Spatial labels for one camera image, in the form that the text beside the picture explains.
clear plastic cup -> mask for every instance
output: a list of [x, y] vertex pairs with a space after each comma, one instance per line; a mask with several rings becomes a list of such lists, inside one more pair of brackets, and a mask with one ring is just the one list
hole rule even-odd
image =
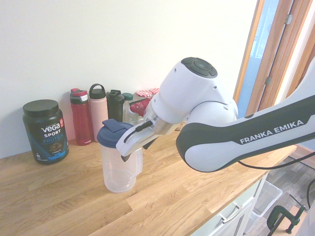
[[101, 145], [104, 183], [114, 193], [130, 190], [142, 171], [142, 149], [133, 152], [124, 162], [116, 148]]
[[137, 175], [142, 172], [142, 149], [122, 158], [116, 143], [132, 125], [114, 119], [105, 120], [103, 124], [97, 140], [101, 147], [105, 186], [114, 193], [126, 192], [134, 186]]

bottle carrying loop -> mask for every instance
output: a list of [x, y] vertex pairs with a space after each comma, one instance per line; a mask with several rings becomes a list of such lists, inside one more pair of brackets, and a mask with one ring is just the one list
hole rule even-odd
[[92, 90], [93, 90], [96, 86], [98, 86], [98, 85], [102, 88], [102, 91], [105, 92], [105, 88], [104, 88], [103, 85], [100, 85], [100, 84], [93, 84], [93, 85], [90, 87], [89, 93], [92, 93]]

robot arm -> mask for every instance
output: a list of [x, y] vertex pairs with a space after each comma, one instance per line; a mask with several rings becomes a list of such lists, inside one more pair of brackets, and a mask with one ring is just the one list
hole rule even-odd
[[237, 106], [225, 94], [214, 67], [198, 58], [183, 59], [146, 109], [145, 121], [152, 125], [140, 132], [134, 132], [136, 127], [130, 129], [116, 147], [127, 156], [187, 120], [176, 140], [179, 154], [193, 169], [213, 172], [250, 156], [313, 139], [314, 78], [315, 59], [285, 101], [237, 119]]

bottle cap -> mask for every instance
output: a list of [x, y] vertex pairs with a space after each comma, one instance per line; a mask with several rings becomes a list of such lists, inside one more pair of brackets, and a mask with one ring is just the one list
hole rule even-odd
[[24, 113], [31, 117], [49, 116], [57, 112], [58, 109], [58, 102], [49, 99], [36, 100], [23, 106]]
[[106, 96], [106, 92], [105, 92], [103, 85], [93, 84], [90, 87], [89, 95], [90, 95], [91, 99], [102, 99]]
[[132, 124], [117, 122], [114, 119], [103, 121], [103, 127], [97, 134], [97, 141], [108, 148], [116, 148], [116, 143], [122, 135], [133, 127]]
[[73, 88], [70, 90], [70, 102], [72, 104], [80, 105], [88, 102], [88, 93], [86, 90], [80, 90], [78, 88]]
[[125, 101], [131, 101], [133, 99], [133, 95], [129, 92], [124, 92], [122, 95], [125, 97]]
[[110, 90], [106, 94], [107, 102], [112, 105], [122, 105], [125, 102], [125, 97], [122, 96], [120, 90]]

pink water bottle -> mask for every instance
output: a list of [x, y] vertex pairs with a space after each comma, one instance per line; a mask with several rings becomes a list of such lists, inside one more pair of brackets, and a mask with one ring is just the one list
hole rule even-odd
[[97, 134], [104, 126], [102, 122], [108, 120], [106, 92], [103, 85], [94, 84], [90, 88], [89, 95], [94, 140], [97, 141]]
[[77, 145], [88, 145], [93, 140], [93, 128], [87, 91], [78, 88], [71, 89], [70, 102]]

